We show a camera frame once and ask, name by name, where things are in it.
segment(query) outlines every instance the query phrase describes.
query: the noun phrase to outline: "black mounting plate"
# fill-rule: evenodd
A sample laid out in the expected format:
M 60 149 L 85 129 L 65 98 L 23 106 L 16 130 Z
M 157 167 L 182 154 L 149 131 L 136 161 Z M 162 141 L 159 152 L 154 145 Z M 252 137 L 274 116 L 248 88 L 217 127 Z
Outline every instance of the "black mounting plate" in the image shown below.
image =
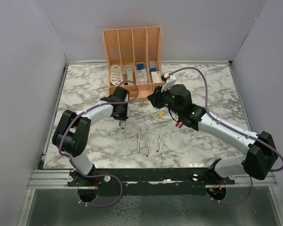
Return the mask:
M 216 184 L 207 170 L 208 168 L 95 169 L 94 175 L 111 174 L 118 177 L 123 185 L 123 195 L 206 195 L 205 185 Z M 96 186 L 94 178 L 85 178 L 73 170 L 69 175 L 73 178 L 67 184 L 69 187 Z M 119 183 L 113 178 L 105 182 L 104 177 L 99 177 L 98 184 L 100 196 L 118 196 L 120 193 Z M 223 178 L 222 184 L 233 185 L 235 181 Z

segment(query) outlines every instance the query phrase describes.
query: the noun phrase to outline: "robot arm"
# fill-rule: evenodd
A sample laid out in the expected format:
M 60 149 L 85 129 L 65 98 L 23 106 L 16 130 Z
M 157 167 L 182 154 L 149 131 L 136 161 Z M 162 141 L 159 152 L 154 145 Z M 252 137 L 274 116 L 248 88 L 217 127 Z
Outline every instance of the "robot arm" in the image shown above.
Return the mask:
M 275 148 L 273 138 L 269 133 L 263 131 L 261 134 L 257 134 L 255 132 L 245 131 L 230 123 L 219 120 L 220 118 L 210 113 L 219 121 L 212 120 L 205 108 L 192 102 L 191 93 L 183 84 L 174 84 L 176 81 L 174 75 L 168 77 L 166 73 L 166 75 L 164 74 L 162 76 L 162 79 L 165 80 L 164 86 L 157 86 L 154 93 L 148 96 L 148 100 L 155 108 L 167 107 L 170 111 L 178 115 L 178 119 L 183 125 L 196 131 L 200 130 L 209 133 L 234 146 L 243 154 L 242 156 L 230 159 L 215 160 L 208 168 L 208 174 L 214 181 L 219 182 L 227 176 L 245 173 L 259 180 L 265 179 L 277 160 L 278 155 L 258 141 L 249 139 L 249 137 L 256 137 Z M 110 116 L 116 120 L 125 121 L 127 119 L 128 104 L 109 105 L 107 102 L 124 102 L 128 96 L 129 91 L 122 87 L 116 87 L 113 95 L 102 98 L 97 103 L 97 105 L 101 105 L 100 107 L 94 108 L 78 118 L 73 125 L 76 128 L 75 132 L 70 131 L 67 133 L 62 144 L 62 151 L 67 153 L 71 162 L 83 174 L 92 174 L 92 169 L 94 168 L 93 163 L 89 160 L 85 152 L 90 126 Z M 71 121 L 78 114 L 85 111 L 75 113 L 67 110 L 62 114 L 52 138 L 52 143 L 55 146 L 59 147 L 62 137 Z M 244 137 L 226 128 L 224 124 L 247 134 L 247 136 Z
M 246 131 L 225 122 L 206 109 L 194 104 L 191 99 L 191 93 L 183 84 L 176 84 L 176 77 L 169 76 L 168 72 L 162 75 L 165 84 L 163 87 L 157 86 L 154 93 L 148 96 L 148 100 L 155 108 L 166 107 L 178 115 L 178 120 L 185 126 L 196 131 L 209 133 L 235 147 L 243 156 L 230 159 L 217 159 L 209 167 L 211 176 L 215 181 L 220 181 L 230 175 L 249 174 L 253 178 L 264 180 L 278 155 L 258 141 L 249 139 L 250 136 L 258 138 L 275 148 L 272 136 L 267 132 L 257 134 Z M 234 132 L 220 123 L 230 126 L 237 131 L 247 134 L 246 137 Z
M 100 107 L 94 108 L 93 110 L 83 114 L 75 122 L 75 132 L 68 132 L 66 138 L 62 144 L 62 151 L 67 153 L 70 161 L 85 175 L 88 175 L 92 168 L 93 163 L 89 160 L 85 147 L 87 145 L 90 126 L 105 119 L 107 117 L 113 117 L 116 120 L 126 121 L 127 120 L 127 108 L 128 104 L 119 105 L 102 105 L 103 103 L 109 102 L 124 102 L 129 97 L 129 91 L 122 88 L 116 87 L 113 95 L 102 98 L 95 105 Z M 58 123 L 57 129 L 53 135 L 52 143 L 59 147 L 62 137 L 68 128 L 70 122 L 80 113 L 86 112 L 86 110 L 72 112 L 67 110 L 63 112 L 61 119 Z

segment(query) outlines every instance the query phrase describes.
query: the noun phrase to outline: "white marble countertop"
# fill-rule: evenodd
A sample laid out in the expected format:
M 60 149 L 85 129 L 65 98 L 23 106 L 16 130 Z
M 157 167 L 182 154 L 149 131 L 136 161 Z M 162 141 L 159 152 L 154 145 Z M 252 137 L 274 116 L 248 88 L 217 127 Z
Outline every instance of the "white marble countertop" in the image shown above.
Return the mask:
M 185 66 L 195 66 L 203 71 L 208 81 L 209 109 L 220 118 L 247 129 L 245 116 L 238 98 L 229 66 L 164 64 L 162 71 L 174 71 Z M 205 87 L 197 71 L 185 70 L 176 74 L 177 84 L 191 91 L 195 104 L 204 106 Z M 65 79 L 54 130 L 62 113 L 70 109 L 85 109 L 102 97 L 108 96 L 107 65 L 70 65 Z M 150 102 L 129 104 L 125 129 L 113 118 L 102 120 L 91 127 L 86 152 L 97 168 L 170 168 L 206 167 L 216 158 L 228 158 L 240 153 L 225 142 L 209 134 L 175 126 L 167 111 L 158 118 L 161 110 Z M 137 153 L 137 134 L 141 129 L 141 152 Z M 159 153 L 156 145 L 160 129 L 162 139 Z M 146 157 L 147 140 L 151 131 L 150 154 Z M 48 146 L 44 169 L 71 168 L 66 157 L 58 153 L 51 143 Z

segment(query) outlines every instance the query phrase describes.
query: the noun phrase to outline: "orange cardboard organizer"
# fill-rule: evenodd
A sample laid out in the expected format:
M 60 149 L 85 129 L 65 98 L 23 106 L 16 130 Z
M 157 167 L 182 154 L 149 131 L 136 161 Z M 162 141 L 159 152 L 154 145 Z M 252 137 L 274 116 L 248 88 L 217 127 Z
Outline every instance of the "orange cardboard organizer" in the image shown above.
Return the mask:
M 147 101 L 147 96 L 152 94 L 156 86 L 163 86 L 163 82 L 153 83 L 150 75 L 149 61 L 155 60 L 157 70 L 161 71 L 161 51 L 162 51 L 162 32 L 160 27 L 128 28 L 117 30 L 104 30 L 103 41 L 106 51 L 106 58 L 109 70 L 109 95 L 113 94 L 116 86 L 110 82 L 110 66 L 119 65 L 123 67 L 132 65 L 133 79 L 137 83 L 136 65 L 145 65 L 147 79 L 149 83 L 137 84 L 139 94 L 135 101 Z M 130 92 L 129 98 L 136 96 L 136 87 L 133 84 L 122 87 Z

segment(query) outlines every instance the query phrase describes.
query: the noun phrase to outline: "white connector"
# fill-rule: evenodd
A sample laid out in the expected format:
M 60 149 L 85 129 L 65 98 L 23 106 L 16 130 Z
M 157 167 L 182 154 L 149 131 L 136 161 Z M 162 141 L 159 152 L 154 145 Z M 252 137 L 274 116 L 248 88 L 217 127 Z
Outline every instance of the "white connector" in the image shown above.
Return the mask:
M 170 89 L 176 82 L 176 77 L 175 75 L 170 75 L 172 71 L 168 71 L 162 74 L 162 76 L 165 78 L 165 84 L 161 89 L 161 92 L 167 91 L 168 89 Z

